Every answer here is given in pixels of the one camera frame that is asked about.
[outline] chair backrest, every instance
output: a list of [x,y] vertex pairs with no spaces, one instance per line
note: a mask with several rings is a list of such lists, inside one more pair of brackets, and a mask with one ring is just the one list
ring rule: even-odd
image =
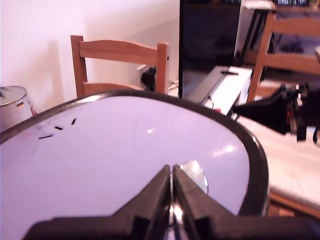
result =
[[158,43],[157,48],[128,41],[84,41],[83,36],[72,35],[71,47],[77,97],[110,89],[139,89],[133,85],[88,83],[85,58],[146,64],[156,67],[155,91],[168,90],[168,44]]
[[314,55],[300,53],[267,53],[272,33],[320,37],[320,19],[295,17],[276,19],[276,13],[268,14],[258,52],[247,102],[255,99],[263,67],[291,70],[301,73],[320,75],[320,67]]

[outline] computer monitor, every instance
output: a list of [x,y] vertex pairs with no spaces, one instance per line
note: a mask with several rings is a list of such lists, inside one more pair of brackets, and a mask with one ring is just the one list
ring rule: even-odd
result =
[[180,0],[180,98],[188,98],[215,66],[233,64],[240,5],[240,0]]

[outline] white wall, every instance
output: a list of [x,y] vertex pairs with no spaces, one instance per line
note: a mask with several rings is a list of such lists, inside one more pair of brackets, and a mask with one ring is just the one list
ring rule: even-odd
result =
[[[76,97],[70,35],[157,46],[178,76],[179,0],[2,0],[1,86],[19,85],[41,110]],[[137,64],[89,59],[89,82],[138,85]]]

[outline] white desk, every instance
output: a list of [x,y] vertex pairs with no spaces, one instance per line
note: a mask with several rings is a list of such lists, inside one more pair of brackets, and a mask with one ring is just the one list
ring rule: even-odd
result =
[[[208,95],[211,99],[203,100],[202,105],[213,110],[219,109],[222,114],[227,115],[231,107],[240,95],[239,102],[244,104],[247,100],[250,78],[252,74],[251,68],[235,67],[229,68],[230,72],[238,73],[238,75],[223,76],[220,71],[228,69],[227,67],[216,66],[208,76],[203,79],[202,83],[194,90],[194,93],[203,94],[210,82],[217,82],[213,88],[207,88]],[[178,87],[169,90],[168,95],[177,97]]]
[[320,218],[320,148],[307,131],[306,142],[281,135],[245,117],[239,123],[251,131],[265,151],[271,192],[309,206]]

